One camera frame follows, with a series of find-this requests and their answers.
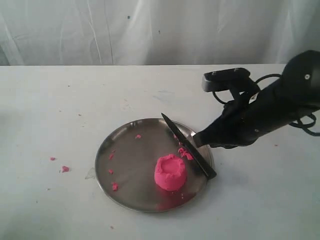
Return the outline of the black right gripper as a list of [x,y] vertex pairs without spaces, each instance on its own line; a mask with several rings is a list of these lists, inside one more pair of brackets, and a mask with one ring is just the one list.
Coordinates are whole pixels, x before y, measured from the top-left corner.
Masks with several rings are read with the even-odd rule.
[[196,147],[233,149],[253,144],[262,133],[262,103],[260,100],[230,100],[220,117],[192,138]]

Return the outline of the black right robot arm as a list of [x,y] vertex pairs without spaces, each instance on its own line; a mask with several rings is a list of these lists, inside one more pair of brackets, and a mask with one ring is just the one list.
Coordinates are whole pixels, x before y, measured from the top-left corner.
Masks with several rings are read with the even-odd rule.
[[230,91],[233,99],[207,128],[196,133],[197,147],[232,149],[253,144],[258,138],[320,109],[320,53],[308,50],[293,57],[277,80],[264,89],[242,67],[207,72],[205,92]]

